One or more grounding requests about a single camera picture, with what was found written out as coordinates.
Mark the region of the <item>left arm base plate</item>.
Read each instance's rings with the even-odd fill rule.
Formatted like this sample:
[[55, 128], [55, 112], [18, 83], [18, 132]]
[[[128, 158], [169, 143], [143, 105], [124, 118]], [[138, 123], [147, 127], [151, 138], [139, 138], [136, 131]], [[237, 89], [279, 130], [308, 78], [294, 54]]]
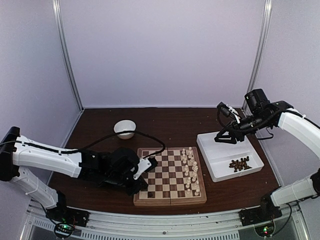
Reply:
[[90, 213], [88, 211], [79, 210], [75, 208], [52, 208], [46, 209], [47, 216], [56, 222], [67, 223], [79, 227], [86, 227], [89, 220]]

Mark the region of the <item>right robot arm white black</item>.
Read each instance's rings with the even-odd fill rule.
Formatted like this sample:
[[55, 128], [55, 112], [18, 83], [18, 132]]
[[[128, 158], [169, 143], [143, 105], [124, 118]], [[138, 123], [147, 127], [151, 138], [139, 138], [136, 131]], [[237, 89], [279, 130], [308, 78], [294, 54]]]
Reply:
[[[221, 124], [222, 129], [216, 134], [215, 142], [235, 145], [258, 130], [277, 128], [294, 138], [314, 156], [320, 156], [319, 125], [284, 100], [271, 102], [261, 88], [248, 92], [244, 99], [251, 113], [245, 117], [241, 117], [229, 104], [220, 102], [217, 105], [217, 120], [220, 121], [221, 115], [224, 115], [231, 118], [231, 121]], [[320, 172], [316, 171], [264, 196], [261, 206], [256, 210], [256, 216], [259, 220], [266, 221], [281, 206], [319, 196]]]

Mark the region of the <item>white plastic compartment tray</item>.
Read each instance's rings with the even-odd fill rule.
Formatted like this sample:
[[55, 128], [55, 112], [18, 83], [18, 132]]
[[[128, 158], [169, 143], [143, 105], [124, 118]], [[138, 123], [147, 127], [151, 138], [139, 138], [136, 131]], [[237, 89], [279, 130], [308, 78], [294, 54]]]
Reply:
[[[197, 145], [214, 183], [259, 172], [264, 163], [247, 137], [236, 144], [216, 142], [217, 132], [197, 135]], [[232, 161], [248, 158], [249, 169], [235, 170]]]

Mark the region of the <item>wooden chess board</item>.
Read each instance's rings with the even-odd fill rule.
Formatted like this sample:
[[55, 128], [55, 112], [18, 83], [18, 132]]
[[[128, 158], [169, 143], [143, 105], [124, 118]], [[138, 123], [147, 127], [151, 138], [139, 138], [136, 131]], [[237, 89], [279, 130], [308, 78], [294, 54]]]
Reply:
[[[193, 148], [195, 160], [197, 161], [199, 168], [198, 179], [200, 196], [185, 197], [181, 151], [188, 147], [169, 147], [154, 156], [157, 160], [155, 169], [141, 175], [148, 183], [148, 187], [134, 195], [133, 204], [135, 206], [186, 206], [204, 204], [207, 202], [207, 193], [198, 150], [195, 146], [191, 147]], [[153, 192], [153, 197], [148, 197], [149, 192]]]

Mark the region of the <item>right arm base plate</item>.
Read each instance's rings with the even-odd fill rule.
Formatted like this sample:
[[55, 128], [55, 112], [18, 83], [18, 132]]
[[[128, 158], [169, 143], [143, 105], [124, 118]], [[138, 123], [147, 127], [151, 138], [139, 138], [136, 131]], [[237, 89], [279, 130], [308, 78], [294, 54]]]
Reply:
[[239, 211], [239, 218], [243, 227], [268, 222], [281, 216], [282, 212], [279, 208], [263, 210], [261, 207], [254, 207], [250, 209], [243, 208]]

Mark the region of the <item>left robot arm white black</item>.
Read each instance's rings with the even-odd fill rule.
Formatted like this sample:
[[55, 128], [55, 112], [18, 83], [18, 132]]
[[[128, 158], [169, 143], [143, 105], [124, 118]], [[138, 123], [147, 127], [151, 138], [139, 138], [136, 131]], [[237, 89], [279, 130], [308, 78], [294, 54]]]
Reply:
[[147, 187], [142, 174], [157, 166], [154, 158], [140, 158], [130, 148], [114, 152], [65, 149], [32, 141], [13, 126], [0, 143], [0, 179], [20, 186], [61, 222], [72, 218], [65, 195], [39, 180], [29, 167], [61, 173], [101, 187], [124, 187], [132, 196]]

